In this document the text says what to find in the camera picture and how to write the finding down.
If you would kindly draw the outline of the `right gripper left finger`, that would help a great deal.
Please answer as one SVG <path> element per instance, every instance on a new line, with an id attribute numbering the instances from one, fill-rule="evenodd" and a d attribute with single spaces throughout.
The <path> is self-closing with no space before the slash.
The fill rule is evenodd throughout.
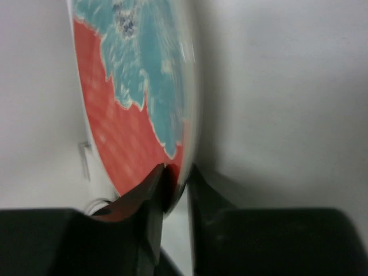
<path id="1" fill-rule="evenodd" d="M 1 211 L 2 275 L 154 275 L 164 165 L 92 215 L 70 208 Z"/>

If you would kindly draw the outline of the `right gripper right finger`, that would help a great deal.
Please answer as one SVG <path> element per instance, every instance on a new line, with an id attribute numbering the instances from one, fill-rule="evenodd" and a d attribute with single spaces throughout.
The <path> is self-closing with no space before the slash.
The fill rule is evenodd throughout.
<path id="1" fill-rule="evenodd" d="M 187 182 L 194 275 L 366 275 L 351 220 L 332 208 L 244 209 L 194 167 Z"/>

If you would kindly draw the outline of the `red and teal plate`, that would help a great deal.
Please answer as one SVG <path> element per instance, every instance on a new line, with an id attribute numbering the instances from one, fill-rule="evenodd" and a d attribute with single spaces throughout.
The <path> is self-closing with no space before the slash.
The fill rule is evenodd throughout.
<path id="1" fill-rule="evenodd" d="M 189 178 L 201 121 L 191 1 L 68 1 L 93 152 L 119 195 L 157 164 L 171 170 L 174 209 Z"/>

